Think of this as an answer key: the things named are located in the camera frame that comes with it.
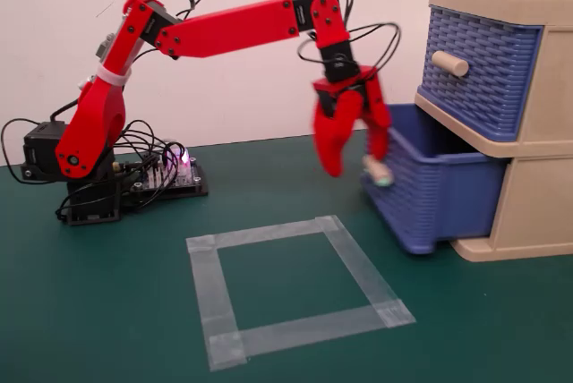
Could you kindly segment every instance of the red robotic arm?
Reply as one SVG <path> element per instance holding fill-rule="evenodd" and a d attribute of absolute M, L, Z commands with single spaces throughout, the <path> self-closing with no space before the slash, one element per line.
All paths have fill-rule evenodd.
<path fill-rule="evenodd" d="M 349 33 L 338 0 L 270 0 L 181 21 L 157 0 L 128 0 L 124 21 L 92 81 L 86 82 L 78 108 L 56 147 L 62 173 L 86 176 L 124 127 L 122 87 L 144 42 L 163 54 L 207 57 L 258 46 L 314 30 L 325 78 L 314 82 L 319 99 L 314 141 L 325 171 L 342 171 L 341 150 L 354 122 L 368 126 L 367 151 L 380 159 L 387 149 L 390 119 L 373 67 L 352 56 Z"/>

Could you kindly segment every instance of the woven plastic texture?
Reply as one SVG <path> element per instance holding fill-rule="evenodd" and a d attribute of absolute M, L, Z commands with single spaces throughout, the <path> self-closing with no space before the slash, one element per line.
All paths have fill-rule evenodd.
<path fill-rule="evenodd" d="M 543 27 L 432 7 L 418 92 L 494 141 L 515 141 Z M 442 50 L 469 64 L 458 78 L 432 64 Z"/>
<path fill-rule="evenodd" d="M 384 162 L 395 182 L 361 182 L 401 245 L 430 253 L 442 239 L 489 235 L 507 160 L 477 152 L 415 105 L 389 108 Z"/>

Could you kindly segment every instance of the clear tape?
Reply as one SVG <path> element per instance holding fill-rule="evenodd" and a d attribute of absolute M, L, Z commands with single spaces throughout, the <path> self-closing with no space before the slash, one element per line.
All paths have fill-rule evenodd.
<path fill-rule="evenodd" d="M 292 224 L 262 226 L 260 228 L 244 229 L 215 235 L 217 248 L 240 246 L 241 244 L 266 242 L 280 238 L 297 237 L 321 233 L 322 229 L 314 220 L 293 222 Z"/>
<path fill-rule="evenodd" d="M 239 331 L 217 249 L 324 233 L 371 305 Z M 248 356 L 414 323 L 336 216 L 187 239 L 211 370 L 246 363 Z"/>
<path fill-rule="evenodd" d="M 246 363 L 214 236 L 187 239 L 187 250 L 210 368 L 222 370 Z"/>

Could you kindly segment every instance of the white wall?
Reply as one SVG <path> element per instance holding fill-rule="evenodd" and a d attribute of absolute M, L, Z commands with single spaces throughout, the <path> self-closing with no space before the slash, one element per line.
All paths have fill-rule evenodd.
<path fill-rule="evenodd" d="M 185 6 L 185 0 L 162 1 L 172 12 Z M 195 14 L 257 1 L 203 0 Z M 123 2 L 3 0 L 0 124 L 16 116 L 46 120 L 55 108 L 77 98 L 76 84 L 94 73 L 95 50 L 116 30 Z M 355 2 L 351 27 L 397 21 L 403 28 L 400 48 L 381 74 L 388 102 L 413 99 L 422 73 L 428 14 L 427 0 Z M 375 60 L 387 37 L 380 33 L 357 42 L 357 59 L 363 64 Z M 157 53 L 146 55 L 134 66 L 125 90 L 127 118 L 145 119 L 159 136 L 188 146 L 310 133 L 315 100 L 310 82 L 321 76 L 321 68 L 298 59 L 295 50 L 301 41 L 176 62 Z M 22 161 L 21 137 L 28 129 L 14 125 L 7 132 L 13 163 Z"/>

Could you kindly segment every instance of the small cylinder object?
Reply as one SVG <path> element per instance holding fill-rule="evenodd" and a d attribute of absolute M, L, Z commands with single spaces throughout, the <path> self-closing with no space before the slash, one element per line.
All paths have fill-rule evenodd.
<path fill-rule="evenodd" d="M 394 175 L 386 164 L 381 163 L 372 155 L 364 155 L 362 158 L 364 171 L 370 175 L 377 186 L 390 186 L 394 183 Z"/>
<path fill-rule="evenodd" d="M 462 77 L 467 74 L 469 70 L 469 64 L 466 60 L 447 54 L 443 50 L 437 50 L 433 53 L 432 64 L 443 68 L 450 74 L 457 77 Z"/>

